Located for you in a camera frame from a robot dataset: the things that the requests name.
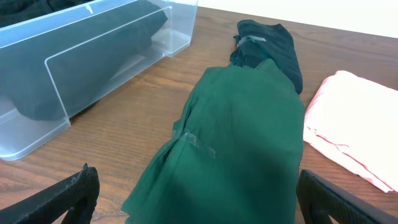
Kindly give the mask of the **dark green garment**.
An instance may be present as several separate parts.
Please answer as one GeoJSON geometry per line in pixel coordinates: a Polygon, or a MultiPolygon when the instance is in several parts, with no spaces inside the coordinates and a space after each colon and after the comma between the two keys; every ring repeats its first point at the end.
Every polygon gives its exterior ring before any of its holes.
{"type": "Polygon", "coordinates": [[[293,223],[304,108],[267,59],[211,67],[122,205],[128,223],[293,223]]]}

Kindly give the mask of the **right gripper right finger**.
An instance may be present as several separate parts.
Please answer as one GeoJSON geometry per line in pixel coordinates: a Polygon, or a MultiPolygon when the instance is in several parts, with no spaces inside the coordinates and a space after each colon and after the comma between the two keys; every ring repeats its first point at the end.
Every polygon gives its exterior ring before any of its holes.
{"type": "Polygon", "coordinates": [[[296,194],[306,224],[397,224],[397,217],[303,169],[296,194]]]}

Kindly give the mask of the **black pants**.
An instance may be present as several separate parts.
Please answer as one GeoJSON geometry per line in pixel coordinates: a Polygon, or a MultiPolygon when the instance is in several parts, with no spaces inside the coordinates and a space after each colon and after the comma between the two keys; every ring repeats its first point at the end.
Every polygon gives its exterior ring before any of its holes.
{"type": "Polygon", "coordinates": [[[1,49],[1,94],[23,116],[55,121],[86,108],[152,47],[164,10],[134,1],[1,49]]]}

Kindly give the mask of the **salmon pink garment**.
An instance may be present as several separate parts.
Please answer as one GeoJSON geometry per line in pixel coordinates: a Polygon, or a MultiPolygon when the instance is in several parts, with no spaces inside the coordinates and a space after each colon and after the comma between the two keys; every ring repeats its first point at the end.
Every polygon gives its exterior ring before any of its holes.
{"type": "Polygon", "coordinates": [[[303,139],[379,190],[397,190],[396,90],[337,71],[307,107],[303,139]]]}

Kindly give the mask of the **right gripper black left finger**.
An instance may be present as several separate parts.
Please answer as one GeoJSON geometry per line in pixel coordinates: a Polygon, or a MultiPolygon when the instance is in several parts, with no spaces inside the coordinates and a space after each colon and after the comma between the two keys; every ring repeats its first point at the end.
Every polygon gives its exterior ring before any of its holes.
{"type": "Polygon", "coordinates": [[[87,224],[91,221],[100,192],[95,167],[85,164],[76,174],[1,210],[1,223],[87,224]]]}

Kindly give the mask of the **black garment with teal print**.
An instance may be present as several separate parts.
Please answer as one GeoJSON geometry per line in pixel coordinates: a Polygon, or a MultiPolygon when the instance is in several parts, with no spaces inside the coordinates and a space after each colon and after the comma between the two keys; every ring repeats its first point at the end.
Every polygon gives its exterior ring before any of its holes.
{"type": "Polygon", "coordinates": [[[241,20],[234,36],[236,48],[230,55],[233,65],[251,68],[271,59],[294,84],[295,91],[303,90],[303,78],[299,67],[294,40],[281,24],[267,25],[254,20],[241,20]]]}

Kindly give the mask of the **clear plastic storage bin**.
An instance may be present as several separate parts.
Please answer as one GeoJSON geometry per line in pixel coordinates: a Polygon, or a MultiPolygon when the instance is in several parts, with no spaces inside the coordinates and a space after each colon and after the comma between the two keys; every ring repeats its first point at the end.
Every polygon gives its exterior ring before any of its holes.
{"type": "MultiPolygon", "coordinates": [[[[159,6],[164,10],[167,22],[152,36],[152,47],[128,60],[115,74],[114,81],[89,107],[162,58],[173,57],[187,48],[192,39],[198,3],[174,0],[2,0],[1,49],[134,1],[149,1],[159,6]]],[[[1,94],[1,158],[13,161],[30,154],[67,129],[73,116],[55,121],[29,119],[1,94]]]]}

